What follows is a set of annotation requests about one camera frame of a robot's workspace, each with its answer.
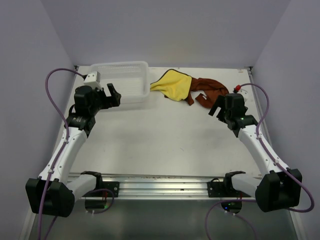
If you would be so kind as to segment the brown towel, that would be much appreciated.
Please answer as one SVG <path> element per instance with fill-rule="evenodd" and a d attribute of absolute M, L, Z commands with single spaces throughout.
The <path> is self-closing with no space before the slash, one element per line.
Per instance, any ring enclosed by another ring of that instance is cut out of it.
<path fill-rule="evenodd" d="M 191 78 L 191 85 L 187 97 L 184 99 L 189 106 L 194 104 L 191 92 L 203 91 L 195 100 L 204 108 L 211 109 L 218 96 L 225 96 L 229 90 L 219 81 L 210 78 Z"/>

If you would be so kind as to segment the yellow towel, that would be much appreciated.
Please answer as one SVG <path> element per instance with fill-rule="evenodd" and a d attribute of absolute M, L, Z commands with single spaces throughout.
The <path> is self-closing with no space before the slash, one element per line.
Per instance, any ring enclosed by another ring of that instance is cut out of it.
<path fill-rule="evenodd" d="M 188 97 L 191 83 L 191 76 L 169 69 L 157 81 L 150 84 L 150 91 L 160 91 L 165 97 L 179 102 Z"/>

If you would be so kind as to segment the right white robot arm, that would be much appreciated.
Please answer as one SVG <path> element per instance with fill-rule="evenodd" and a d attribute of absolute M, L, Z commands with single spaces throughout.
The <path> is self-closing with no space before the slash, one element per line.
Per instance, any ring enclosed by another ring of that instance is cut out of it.
<path fill-rule="evenodd" d="M 217 109 L 219 121 L 227 124 L 249 151 L 258 166 L 262 179 L 256 179 L 244 171 L 234 171 L 225 174 L 223 192 L 227 196 L 235 196 L 243 192 L 255 198 L 263 212 L 296 207 L 300 202 L 302 174 L 298 169 L 291 169 L 278 156 L 271 146 L 260 143 L 264 136 L 257 133 L 257 120 L 247 115 L 244 97 L 239 93 L 229 93 L 218 96 L 209 115 Z"/>

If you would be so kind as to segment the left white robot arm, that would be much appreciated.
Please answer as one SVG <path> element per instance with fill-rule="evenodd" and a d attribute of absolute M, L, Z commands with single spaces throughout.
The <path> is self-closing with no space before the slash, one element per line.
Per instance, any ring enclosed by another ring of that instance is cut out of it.
<path fill-rule="evenodd" d="M 75 202 L 85 195 L 115 195 L 104 187 L 99 172 L 84 171 L 68 182 L 76 156 L 96 123 L 96 114 L 121 103 L 121 94 L 113 84 L 107 84 L 107 88 L 109 96 L 103 88 L 83 85 L 75 89 L 74 104 L 69 108 L 57 149 L 38 177 L 26 182 L 25 189 L 33 213 L 66 218 L 73 211 Z"/>

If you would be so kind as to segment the white plastic basket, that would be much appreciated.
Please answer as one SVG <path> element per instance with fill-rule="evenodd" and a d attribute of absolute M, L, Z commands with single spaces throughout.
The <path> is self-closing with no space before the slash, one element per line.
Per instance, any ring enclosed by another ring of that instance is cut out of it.
<path fill-rule="evenodd" d="M 144 102 L 150 94 L 149 65 L 145 61 L 92 64 L 90 72 L 100 73 L 100 84 L 113 84 L 121 94 L 121 104 Z"/>

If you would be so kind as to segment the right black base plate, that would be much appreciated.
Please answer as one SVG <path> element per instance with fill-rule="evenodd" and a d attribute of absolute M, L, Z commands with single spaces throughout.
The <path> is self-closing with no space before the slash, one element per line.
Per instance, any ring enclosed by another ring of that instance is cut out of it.
<path fill-rule="evenodd" d="M 227 190 L 224 182 L 220 178 L 213 178 L 206 183 L 207 195 L 209 198 L 237 198 L 250 196 L 237 190 Z"/>

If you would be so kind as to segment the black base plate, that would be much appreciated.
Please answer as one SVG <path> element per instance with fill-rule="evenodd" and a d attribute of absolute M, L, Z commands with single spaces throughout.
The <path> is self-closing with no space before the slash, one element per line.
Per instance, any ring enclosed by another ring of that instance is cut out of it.
<path fill-rule="evenodd" d="M 113 192 L 115 198 L 119 196 L 120 183 L 118 181 L 103 181 L 101 188 Z"/>
<path fill-rule="evenodd" d="M 250 196 L 237 190 L 227 190 L 224 182 L 220 178 L 213 178 L 206 183 L 207 195 L 209 198 L 237 198 Z"/>

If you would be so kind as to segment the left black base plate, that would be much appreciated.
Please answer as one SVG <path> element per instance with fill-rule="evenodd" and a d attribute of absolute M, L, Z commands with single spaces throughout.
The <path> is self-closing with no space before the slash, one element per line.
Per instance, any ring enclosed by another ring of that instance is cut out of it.
<path fill-rule="evenodd" d="M 101 188 L 113 192 L 115 198 L 119 196 L 120 183 L 118 181 L 103 181 Z"/>

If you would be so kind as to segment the aluminium mounting rail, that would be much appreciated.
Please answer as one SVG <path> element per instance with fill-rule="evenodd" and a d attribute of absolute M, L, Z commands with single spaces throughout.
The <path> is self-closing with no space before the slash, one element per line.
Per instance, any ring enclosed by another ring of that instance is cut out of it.
<path fill-rule="evenodd" d="M 226 181 L 221 177 L 227 189 Z M 261 180 L 247 174 L 235 176 L 233 189 L 254 198 Z M 119 182 L 120 200 L 207 200 L 238 199 L 235 197 L 208 197 L 207 182 L 214 177 L 156 176 L 156 175 L 102 175 L 102 182 Z"/>

